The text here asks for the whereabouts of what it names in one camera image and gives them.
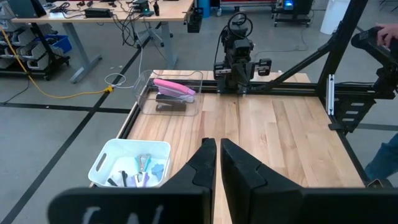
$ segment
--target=person's hand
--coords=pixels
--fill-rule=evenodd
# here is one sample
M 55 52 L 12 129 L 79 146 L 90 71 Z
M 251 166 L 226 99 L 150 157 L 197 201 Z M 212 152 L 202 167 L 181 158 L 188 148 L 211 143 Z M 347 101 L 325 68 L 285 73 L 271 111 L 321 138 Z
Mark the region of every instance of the person's hand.
M 376 24 L 382 29 L 377 32 L 377 44 L 390 47 L 391 40 L 398 39 L 398 24 Z

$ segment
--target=person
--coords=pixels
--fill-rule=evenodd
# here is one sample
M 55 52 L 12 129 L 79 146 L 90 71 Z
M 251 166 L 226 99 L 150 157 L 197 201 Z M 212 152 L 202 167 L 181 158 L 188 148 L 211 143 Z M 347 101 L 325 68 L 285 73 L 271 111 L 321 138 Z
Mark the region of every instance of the person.
M 382 29 L 377 33 L 377 44 L 390 47 L 398 39 L 398 24 L 376 24 Z M 382 143 L 373 160 L 365 167 L 370 180 L 386 179 L 398 172 L 398 133 L 388 143 Z

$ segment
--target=desk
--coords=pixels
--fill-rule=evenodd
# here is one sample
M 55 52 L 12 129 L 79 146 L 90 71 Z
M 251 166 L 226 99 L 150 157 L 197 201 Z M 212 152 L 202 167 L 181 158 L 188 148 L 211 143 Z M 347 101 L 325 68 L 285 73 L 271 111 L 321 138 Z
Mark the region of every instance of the desk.
M 192 73 L 172 70 L 155 72 L 162 75 Z M 213 79 L 213 72 L 204 71 L 203 74 L 204 80 Z M 255 76 L 254 81 L 269 81 L 277 76 L 278 73 L 268 77 Z M 306 74 L 298 73 L 287 82 L 309 82 L 309 79 Z M 196 116 L 139 113 L 129 129 L 127 127 L 131 123 L 130 118 L 134 117 L 134 107 L 118 137 L 170 143 L 170 176 L 176 174 L 192 157 L 200 147 L 202 138 L 216 139 L 219 151 L 215 223 L 231 223 L 221 179 L 221 138 L 229 138 L 267 166 L 303 187 L 364 186 L 337 133 L 329 130 L 328 124 L 331 122 L 318 98 L 204 93 Z
M 55 4 L 60 6 L 65 1 L 57 1 Z M 70 7 L 69 9 L 78 9 L 76 3 L 78 2 L 69 2 Z M 113 11 L 117 18 L 120 21 L 123 21 L 127 18 L 128 13 L 124 12 L 121 8 L 121 5 L 125 10 L 128 11 L 129 7 L 126 4 L 126 1 L 116 1 L 115 4 L 117 7 L 109 6 L 107 2 L 99 2 L 94 1 L 92 7 L 95 8 L 108 8 Z M 151 16 L 140 18 L 138 21 L 145 21 L 145 22 L 161 22 L 162 24 L 162 40 L 164 43 L 165 48 L 165 57 L 168 62 L 167 69 L 173 69 L 175 63 L 177 62 L 177 56 L 174 53 L 174 48 L 170 39 L 170 29 L 169 29 L 169 21 L 181 21 L 185 20 L 188 12 L 193 4 L 193 0 L 179 0 L 179 1 L 158 1 L 159 9 L 160 9 L 160 16 Z M 86 9 L 87 6 L 82 6 L 80 9 Z M 49 11 L 46 11 L 47 15 L 42 16 L 40 18 L 27 18 L 27 19 L 20 19 L 15 18 L 13 22 L 30 22 L 30 23 L 41 23 L 41 22 L 62 22 L 65 32 L 69 36 L 70 40 L 72 41 L 72 46 L 75 50 L 78 51 L 78 56 L 81 62 L 81 68 L 71 77 L 70 81 L 72 83 L 76 83 L 80 81 L 85 75 L 87 75 L 91 69 L 96 65 L 99 59 L 101 59 L 101 55 L 96 55 L 93 59 L 89 59 L 79 36 L 73 26 L 73 23 L 83 23 L 83 22 L 114 22 L 113 18 L 88 18 L 86 19 L 84 16 L 73 17 L 70 19 L 66 19 L 64 17 L 52 17 L 50 16 Z M 81 12 L 69 12 L 68 17 L 75 16 L 80 14 Z

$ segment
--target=yellow cable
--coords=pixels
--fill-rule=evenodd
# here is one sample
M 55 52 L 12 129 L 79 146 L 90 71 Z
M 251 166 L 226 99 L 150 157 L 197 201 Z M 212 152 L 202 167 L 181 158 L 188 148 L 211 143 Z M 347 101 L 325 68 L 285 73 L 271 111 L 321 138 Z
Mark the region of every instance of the yellow cable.
M 16 59 L 17 59 L 19 65 L 20 65 L 21 68 L 24 70 L 24 72 L 28 73 L 28 71 L 26 70 L 24 64 L 23 64 L 23 63 L 21 62 L 21 60 L 19 59 L 19 56 L 18 56 L 17 52 L 14 50 L 14 47 L 11 45 L 10 40 L 8 39 L 8 36 L 7 36 L 6 32 L 4 31 L 4 29 L 3 29 L 1 26 L 0 26 L 0 29 L 1 29 L 1 32 L 2 32 L 2 34 L 3 34 L 3 36 L 4 36 L 4 38 L 5 38 L 6 41 L 7 41 L 8 46 L 9 46 L 10 49 L 12 50 L 12 53 L 15 55 L 15 57 L 16 57 Z M 89 95 L 89 94 L 104 93 L 104 92 L 106 92 L 106 91 L 107 91 L 107 92 L 113 92 L 113 88 L 112 88 L 112 86 L 110 85 L 110 86 L 106 87 L 104 90 L 101 90 L 101 91 L 83 92 L 83 93 L 77 93 L 77 94 L 70 95 L 70 96 L 53 96 L 53 95 L 49 95 L 49 94 L 45 93 L 43 90 L 41 90 L 40 87 L 36 84 L 36 82 L 33 80 L 33 78 L 32 78 L 30 75 L 28 75 L 28 77 L 29 77 L 29 79 L 32 81 L 33 85 L 35 85 L 36 88 L 37 88 L 41 93 L 43 93 L 45 96 L 48 96 L 48 97 L 51 97 L 51 98 L 56 98 L 56 99 L 68 99 L 68 98 L 73 98 L 73 97 L 75 97 L 75 96 L 80 96 L 80 95 Z

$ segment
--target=jeans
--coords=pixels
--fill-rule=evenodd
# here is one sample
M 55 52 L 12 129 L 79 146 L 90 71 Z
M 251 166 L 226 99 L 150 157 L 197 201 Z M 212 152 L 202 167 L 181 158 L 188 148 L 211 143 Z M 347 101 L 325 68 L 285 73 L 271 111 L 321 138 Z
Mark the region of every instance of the jeans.
M 388 143 L 382 143 L 373 160 L 366 166 L 365 173 L 371 180 L 386 179 L 398 172 L 398 134 Z

